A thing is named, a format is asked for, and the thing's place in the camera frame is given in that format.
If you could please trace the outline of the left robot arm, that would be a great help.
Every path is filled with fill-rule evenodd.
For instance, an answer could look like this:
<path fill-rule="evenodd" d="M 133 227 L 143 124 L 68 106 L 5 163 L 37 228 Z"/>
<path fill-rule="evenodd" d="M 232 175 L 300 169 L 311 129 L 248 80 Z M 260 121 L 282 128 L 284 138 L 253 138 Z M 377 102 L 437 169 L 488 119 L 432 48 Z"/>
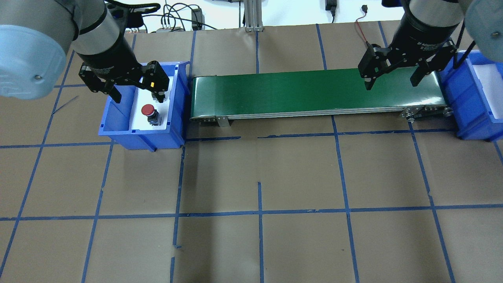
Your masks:
<path fill-rule="evenodd" d="M 169 77 L 157 61 L 141 65 L 124 38 L 160 4 L 116 0 L 2 0 L 0 2 L 1 96 L 47 96 L 65 69 L 70 50 L 83 61 L 79 77 L 91 92 L 116 103 L 116 86 L 150 91 L 162 103 Z"/>

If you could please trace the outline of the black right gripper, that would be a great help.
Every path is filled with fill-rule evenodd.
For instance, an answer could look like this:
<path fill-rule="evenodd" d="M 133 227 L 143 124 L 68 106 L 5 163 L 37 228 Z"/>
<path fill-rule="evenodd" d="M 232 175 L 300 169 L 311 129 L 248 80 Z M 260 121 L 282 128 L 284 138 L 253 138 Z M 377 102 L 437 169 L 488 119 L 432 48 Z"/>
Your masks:
<path fill-rule="evenodd" d="M 422 79 L 432 72 L 442 71 L 453 59 L 458 48 L 453 42 L 441 44 L 435 51 L 411 50 L 404 51 L 398 47 L 381 47 L 366 43 L 367 49 L 358 63 L 358 72 L 364 79 L 367 91 L 374 86 L 376 79 L 397 68 L 417 66 L 410 77 L 410 83 L 417 87 Z"/>

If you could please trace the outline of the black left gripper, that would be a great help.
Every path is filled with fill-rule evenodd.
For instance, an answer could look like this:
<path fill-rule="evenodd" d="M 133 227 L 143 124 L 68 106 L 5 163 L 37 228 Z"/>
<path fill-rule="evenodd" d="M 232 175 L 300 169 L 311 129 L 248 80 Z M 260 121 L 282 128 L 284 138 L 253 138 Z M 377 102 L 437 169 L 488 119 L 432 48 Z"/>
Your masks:
<path fill-rule="evenodd" d="M 120 104 L 122 95 L 115 86 L 135 86 L 154 93 L 154 101 L 164 103 L 165 92 L 169 86 L 169 76 L 165 73 L 160 62 L 150 61 L 146 65 L 137 64 L 134 67 L 127 67 L 122 70 L 112 72 L 108 68 L 107 74 L 99 75 L 97 70 L 92 70 L 85 63 L 81 65 L 79 77 L 92 92 L 102 92 L 111 97 L 113 102 Z"/>

